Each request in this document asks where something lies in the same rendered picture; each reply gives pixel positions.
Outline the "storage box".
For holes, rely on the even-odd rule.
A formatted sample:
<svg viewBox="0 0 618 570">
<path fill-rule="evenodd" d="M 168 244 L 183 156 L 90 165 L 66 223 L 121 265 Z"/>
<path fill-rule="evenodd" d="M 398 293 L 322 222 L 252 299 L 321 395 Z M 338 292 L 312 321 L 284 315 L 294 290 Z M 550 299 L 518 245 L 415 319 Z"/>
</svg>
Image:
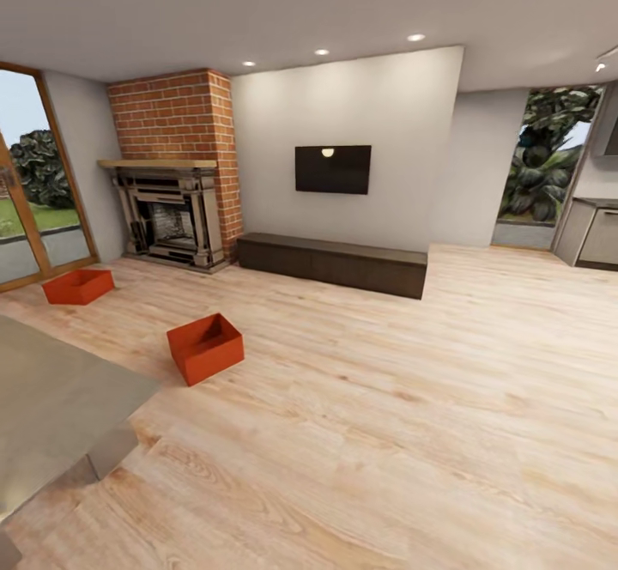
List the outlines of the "storage box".
<svg viewBox="0 0 618 570">
<path fill-rule="evenodd" d="M 109 270 L 72 270 L 42 285 L 51 304 L 87 305 L 114 288 Z"/>
<path fill-rule="evenodd" d="M 189 387 L 245 359 L 243 336 L 220 313 L 170 330 L 167 341 Z"/>
</svg>

